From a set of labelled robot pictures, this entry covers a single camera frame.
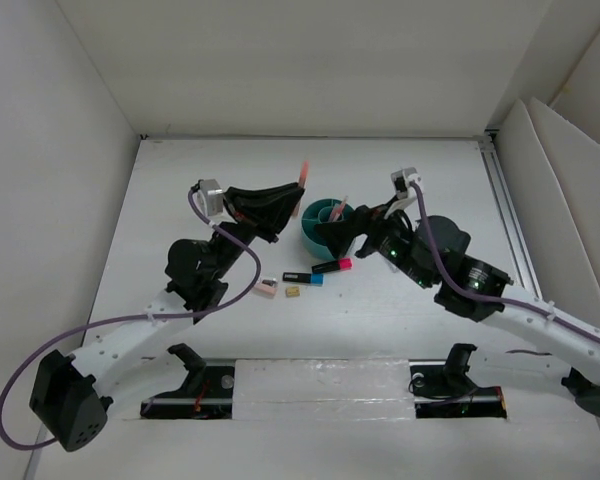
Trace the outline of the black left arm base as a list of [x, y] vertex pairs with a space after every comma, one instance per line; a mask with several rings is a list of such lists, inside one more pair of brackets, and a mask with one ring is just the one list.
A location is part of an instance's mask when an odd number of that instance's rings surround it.
[[167, 349], [186, 372], [177, 388], [143, 400], [140, 417], [145, 420], [230, 420], [233, 410], [236, 362], [205, 360], [184, 343]]

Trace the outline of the purple translucent pen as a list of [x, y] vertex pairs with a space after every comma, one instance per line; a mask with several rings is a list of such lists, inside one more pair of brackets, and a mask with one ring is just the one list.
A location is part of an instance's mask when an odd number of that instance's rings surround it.
[[336, 206], [335, 206], [335, 207], [332, 209], [332, 211], [331, 211], [331, 213], [330, 213], [330, 216], [329, 216], [329, 218], [328, 218], [328, 221], [329, 221], [329, 222], [336, 221], [339, 215], [340, 215], [340, 205], [336, 205]]

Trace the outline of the red translucent pen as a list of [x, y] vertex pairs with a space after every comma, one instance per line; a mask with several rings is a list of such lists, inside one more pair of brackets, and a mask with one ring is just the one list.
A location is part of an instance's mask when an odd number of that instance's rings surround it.
[[344, 208], [346, 207], [347, 200], [348, 200], [348, 197], [347, 197], [347, 196], [345, 196], [345, 197], [342, 199], [342, 201], [341, 201], [341, 202], [338, 204], [338, 205], [340, 205], [340, 215], [338, 216], [337, 220], [338, 220], [338, 219], [341, 217], [341, 215], [342, 215], [342, 212], [343, 212]]

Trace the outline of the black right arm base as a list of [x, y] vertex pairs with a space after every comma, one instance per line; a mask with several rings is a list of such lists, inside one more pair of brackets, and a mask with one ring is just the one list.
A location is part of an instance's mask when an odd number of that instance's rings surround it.
[[410, 362], [408, 391], [417, 419], [508, 418], [502, 389], [478, 387], [467, 376], [476, 351], [475, 345], [460, 343], [444, 360]]

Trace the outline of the pink capped black highlighter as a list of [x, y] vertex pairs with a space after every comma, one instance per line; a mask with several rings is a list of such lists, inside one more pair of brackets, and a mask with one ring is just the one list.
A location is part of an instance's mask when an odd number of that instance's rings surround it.
[[353, 266], [353, 262], [350, 258], [342, 258], [339, 260], [332, 260], [323, 262], [311, 267], [311, 272], [317, 274], [328, 274], [338, 271], [350, 270]]

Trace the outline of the brown translucent pen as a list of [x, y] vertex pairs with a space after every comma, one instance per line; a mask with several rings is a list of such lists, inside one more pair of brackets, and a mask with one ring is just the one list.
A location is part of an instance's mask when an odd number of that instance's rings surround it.
[[298, 179], [298, 185], [301, 188], [304, 188], [306, 185], [306, 181], [308, 178], [308, 172], [309, 172], [309, 162], [307, 160], [305, 160], [302, 163], [302, 167], [301, 167], [301, 171], [300, 171], [300, 175], [299, 175], [299, 179]]

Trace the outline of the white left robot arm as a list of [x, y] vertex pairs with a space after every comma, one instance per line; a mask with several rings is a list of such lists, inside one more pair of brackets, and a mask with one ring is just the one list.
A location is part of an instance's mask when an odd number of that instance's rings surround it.
[[120, 405], [119, 380], [144, 363], [150, 349], [244, 298], [259, 278], [252, 277], [240, 293], [227, 298], [226, 274], [241, 255], [253, 260], [257, 272], [262, 270], [251, 243], [277, 242], [304, 192], [297, 182], [260, 190], [222, 190], [213, 180], [194, 184], [190, 207], [212, 235], [180, 239], [169, 247], [168, 282], [145, 311], [91, 323], [111, 330], [68, 354], [55, 347], [65, 334], [37, 354], [29, 406], [54, 442], [67, 452], [85, 447], [106, 425], [109, 410]]

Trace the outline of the blue capped black highlighter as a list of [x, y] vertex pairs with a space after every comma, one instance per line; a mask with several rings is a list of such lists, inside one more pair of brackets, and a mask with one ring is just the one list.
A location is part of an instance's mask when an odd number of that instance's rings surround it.
[[313, 273], [284, 272], [282, 280], [287, 283], [314, 286], [322, 286], [324, 284], [324, 276], [322, 274]]

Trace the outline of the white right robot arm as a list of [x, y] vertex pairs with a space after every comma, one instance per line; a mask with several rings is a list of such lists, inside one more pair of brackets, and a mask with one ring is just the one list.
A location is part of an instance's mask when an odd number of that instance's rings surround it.
[[600, 330], [467, 255], [471, 237], [452, 220], [423, 215], [413, 225], [402, 211], [362, 206], [347, 219], [319, 223], [314, 230], [338, 257], [364, 236], [357, 258], [377, 253], [419, 287], [436, 288], [434, 301], [445, 311], [535, 347], [533, 353], [498, 354], [471, 343], [454, 344], [433, 380], [443, 402], [511, 385], [571, 398], [600, 418]]

